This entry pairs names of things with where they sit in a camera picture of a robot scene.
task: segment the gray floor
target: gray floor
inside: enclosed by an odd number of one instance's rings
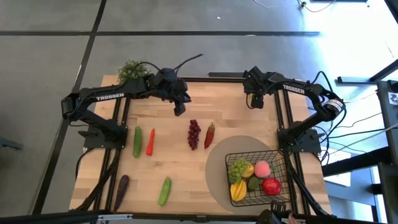
[[[302,80],[312,80],[323,70],[333,80],[340,75],[373,75],[398,55],[393,41],[397,37],[394,36],[396,23],[382,1],[371,1],[371,7],[365,3],[339,2],[316,14],[301,11],[293,0],[261,2],[270,8],[264,9],[249,0],[109,0],[99,29],[305,30],[322,31],[326,35],[97,37],[82,86],[98,86],[103,75],[115,74],[127,58],[173,67],[203,53],[204,57],[186,64],[179,74],[204,77],[208,72],[241,72],[257,65],[264,71],[278,71]],[[0,0],[0,30],[91,30],[99,4],[100,0]],[[325,4],[311,3],[309,7],[319,9]],[[381,23],[391,26],[387,29]],[[31,209],[60,123],[60,100],[75,81],[87,40],[87,37],[0,37],[0,93],[4,96],[0,99],[0,136],[24,144],[22,151],[0,150],[0,217],[25,215]],[[326,85],[323,78],[319,81]],[[336,86],[334,82],[332,85],[346,99],[366,95],[374,88]],[[379,106],[377,100],[370,100],[366,104],[349,104],[348,110],[345,124],[377,113]],[[356,129],[336,130],[335,135],[380,127],[380,118],[375,118]],[[75,163],[83,145],[78,130],[68,129],[45,213],[68,209]],[[356,148],[370,151],[385,145],[385,136],[379,136]],[[352,207],[347,202],[333,198],[331,202],[333,213],[339,217],[359,217],[342,212],[340,208]]]

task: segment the grape bunch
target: grape bunch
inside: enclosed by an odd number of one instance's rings
[[[191,147],[191,149],[194,150],[198,147],[199,133],[201,129],[198,125],[198,121],[196,121],[195,119],[192,119],[189,122],[190,126],[188,132],[188,144]]]
[[[228,169],[228,177],[231,184],[239,182],[242,177],[241,175],[246,170],[248,162],[245,159],[237,159]]]

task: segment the purple eggplant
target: purple eggplant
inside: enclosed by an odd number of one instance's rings
[[[120,204],[122,204],[123,197],[126,194],[127,188],[129,187],[129,181],[130,178],[128,175],[123,175],[122,178],[120,178],[118,192],[116,193],[116,200],[114,201],[113,212],[116,212],[116,210],[120,207]]]

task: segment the red apple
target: red apple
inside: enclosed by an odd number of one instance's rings
[[[262,189],[269,196],[279,195],[281,187],[280,182],[276,178],[267,178],[262,182]]]

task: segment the red vegetable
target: red vegetable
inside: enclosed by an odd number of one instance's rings
[[[154,151],[154,139],[155,139],[155,129],[152,128],[152,130],[150,131],[150,139],[149,139],[149,143],[147,146],[147,155],[151,156],[153,151]]]
[[[116,210],[120,207],[120,204],[122,204],[124,194],[129,187],[129,181],[130,178],[128,175],[123,175],[122,178],[120,178],[118,192],[116,193],[116,200],[114,201],[114,212],[116,212]]]
[[[280,194],[280,182],[276,178],[267,178],[262,182],[262,189],[266,195],[276,196]]]
[[[216,131],[216,127],[214,126],[213,123],[211,123],[211,125],[207,129],[207,133],[206,133],[205,149],[207,149],[209,147],[209,145],[211,144],[211,142],[213,141],[215,131]]]

